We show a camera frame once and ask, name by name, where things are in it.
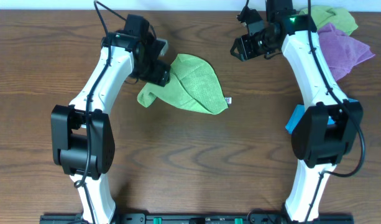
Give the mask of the light green cloth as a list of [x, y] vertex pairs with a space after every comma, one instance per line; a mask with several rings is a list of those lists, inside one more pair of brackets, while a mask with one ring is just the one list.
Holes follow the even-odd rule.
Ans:
[[137, 95], [138, 103], [146, 108], [157, 98], [178, 109], [205, 114], [216, 115], [229, 108], [213, 67], [190, 54], [177, 55], [164, 87], [147, 83]]

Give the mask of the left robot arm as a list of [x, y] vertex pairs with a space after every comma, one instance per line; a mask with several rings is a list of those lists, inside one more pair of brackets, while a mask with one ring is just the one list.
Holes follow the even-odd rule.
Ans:
[[158, 86], [170, 81], [170, 66], [159, 60], [167, 49], [167, 40], [156, 38], [148, 20], [129, 14], [123, 29], [103, 37], [98, 63], [79, 94], [52, 110], [53, 161], [79, 192], [81, 223], [114, 221], [108, 171], [115, 142], [109, 115], [127, 78]]

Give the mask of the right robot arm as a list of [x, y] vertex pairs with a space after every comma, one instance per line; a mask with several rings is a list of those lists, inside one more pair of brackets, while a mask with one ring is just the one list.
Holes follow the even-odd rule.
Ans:
[[319, 202], [330, 176], [348, 154], [355, 138], [363, 138], [362, 105], [339, 88], [323, 56], [311, 14], [297, 14], [291, 1], [267, 1], [266, 18], [248, 5], [237, 20], [247, 34], [237, 38], [231, 55], [241, 61], [270, 59], [281, 52], [290, 64], [304, 113], [291, 133], [297, 168], [290, 195], [279, 214], [250, 213], [251, 223], [353, 223], [352, 215], [320, 214]]

